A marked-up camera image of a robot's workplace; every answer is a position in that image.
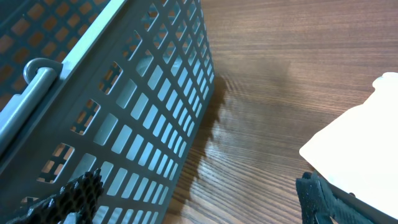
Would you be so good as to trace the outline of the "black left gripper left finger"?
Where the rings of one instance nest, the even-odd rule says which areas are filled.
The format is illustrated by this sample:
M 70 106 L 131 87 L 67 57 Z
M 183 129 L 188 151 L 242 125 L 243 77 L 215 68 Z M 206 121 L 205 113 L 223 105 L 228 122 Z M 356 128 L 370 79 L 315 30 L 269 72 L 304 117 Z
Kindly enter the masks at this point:
M 85 172 L 59 192 L 46 199 L 36 200 L 6 217 L 6 223 L 93 223 L 98 200 L 104 193 L 101 169 Z

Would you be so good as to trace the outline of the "white snack pouch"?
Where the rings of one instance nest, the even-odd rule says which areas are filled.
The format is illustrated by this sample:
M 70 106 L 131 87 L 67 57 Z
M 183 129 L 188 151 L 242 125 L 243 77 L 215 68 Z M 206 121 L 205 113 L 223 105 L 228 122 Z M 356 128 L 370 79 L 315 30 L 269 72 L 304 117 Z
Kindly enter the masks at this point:
M 300 155 L 328 183 L 397 221 L 397 73 L 373 81 L 374 92 L 317 132 Z

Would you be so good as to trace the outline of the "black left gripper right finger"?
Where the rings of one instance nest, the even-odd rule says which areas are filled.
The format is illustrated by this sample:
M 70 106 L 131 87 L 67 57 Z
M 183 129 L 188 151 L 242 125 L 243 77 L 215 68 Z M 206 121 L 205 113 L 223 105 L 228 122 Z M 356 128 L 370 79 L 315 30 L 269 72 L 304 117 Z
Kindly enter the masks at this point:
M 316 172 L 295 181 L 303 224 L 397 223 L 393 218 L 327 182 Z

